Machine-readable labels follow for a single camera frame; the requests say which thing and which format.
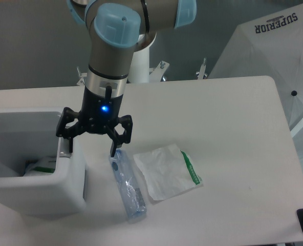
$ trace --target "robotic arm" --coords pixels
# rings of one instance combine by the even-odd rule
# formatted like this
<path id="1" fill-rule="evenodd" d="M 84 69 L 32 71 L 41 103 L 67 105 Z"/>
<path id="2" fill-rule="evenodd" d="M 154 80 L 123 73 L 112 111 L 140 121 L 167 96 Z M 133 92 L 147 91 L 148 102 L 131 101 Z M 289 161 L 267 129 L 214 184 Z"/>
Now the robotic arm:
<path id="1" fill-rule="evenodd" d="M 124 88 L 139 35 L 193 22 L 196 0 L 68 0 L 85 22 L 92 41 L 88 75 L 80 112 L 64 108 L 56 136 L 70 141 L 84 132 L 107 134 L 113 141 L 111 156 L 130 143 L 130 115 L 118 117 Z M 76 124 L 67 124 L 78 120 Z M 120 135 L 115 127 L 124 128 Z"/>

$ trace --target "gray wall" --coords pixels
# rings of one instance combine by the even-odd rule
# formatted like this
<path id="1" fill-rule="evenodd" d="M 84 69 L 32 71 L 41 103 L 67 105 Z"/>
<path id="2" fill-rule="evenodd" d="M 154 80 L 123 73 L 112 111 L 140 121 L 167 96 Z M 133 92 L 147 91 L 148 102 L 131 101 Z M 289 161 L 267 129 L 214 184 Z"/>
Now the gray wall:
<path id="1" fill-rule="evenodd" d="M 203 57 L 214 67 L 238 24 L 303 0 L 197 0 L 196 21 L 158 33 L 150 65 L 170 63 L 170 80 L 194 79 Z M 0 1 L 0 90 L 73 86 L 86 71 L 90 40 L 64 0 Z"/>

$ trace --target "white table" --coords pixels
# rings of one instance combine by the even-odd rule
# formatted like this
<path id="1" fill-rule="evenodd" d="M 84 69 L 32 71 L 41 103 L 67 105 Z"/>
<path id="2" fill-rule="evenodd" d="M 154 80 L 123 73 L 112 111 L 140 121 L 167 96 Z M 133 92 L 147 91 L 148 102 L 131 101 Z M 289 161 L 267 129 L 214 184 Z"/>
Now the white table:
<path id="1" fill-rule="evenodd" d="M 83 87 L 0 91 L 0 108 L 68 106 Z M 204 186 L 155 204 L 137 171 L 147 217 L 129 224 L 107 136 L 79 136 L 89 165 L 87 209 L 61 218 L 0 205 L 0 245 L 252 245 L 303 241 L 303 174 L 269 77 L 128 85 L 120 115 L 134 120 L 132 154 L 176 143 Z"/>

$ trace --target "green stripe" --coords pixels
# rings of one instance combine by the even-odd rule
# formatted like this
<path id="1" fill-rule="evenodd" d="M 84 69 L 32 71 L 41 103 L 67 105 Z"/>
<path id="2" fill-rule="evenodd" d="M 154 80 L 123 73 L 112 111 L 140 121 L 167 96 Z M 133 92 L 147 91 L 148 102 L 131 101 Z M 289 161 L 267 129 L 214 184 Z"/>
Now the green stripe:
<path id="1" fill-rule="evenodd" d="M 187 169 L 191 175 L 191 179 L 192 181 L 196 184 L 196 185 L 199 185 L 201 182 L 199 181 L 198 179 L 198 176 L 197 174 L 195 173 L 193 167 L 192 167 L 192 164 L 188 158 L 188 156 L 186 155 L 186 153 L 184 153 L 183 151 L 181 151 L 181 153 L 183 154 L 183 158 L 184 158 L 184 161 L 186 162 L 186 165 L 187 165 Z"/>
<path id="2" fill-rule="evenodd" d="M 54 168 L 43 168 L 43 167 L 35 167 L 32 171 L 43 172 L 43 173 L 54 173 Z"/>

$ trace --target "white plastic bin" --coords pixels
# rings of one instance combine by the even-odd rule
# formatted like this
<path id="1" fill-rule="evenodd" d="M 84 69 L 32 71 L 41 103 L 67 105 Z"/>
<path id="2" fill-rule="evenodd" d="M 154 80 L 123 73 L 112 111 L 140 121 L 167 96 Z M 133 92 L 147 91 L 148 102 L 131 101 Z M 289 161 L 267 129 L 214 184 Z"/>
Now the white plastic bin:
<path id="1" fill-rule="evenodd" d="M 74 139 L 56 137 L 59 110 L 0 111 L 0 203 L 28 215 L 68 214 L 84 210 L 86 163 Z M 24 176 L 26 162 L 56 157 L 54 173 Z"/>

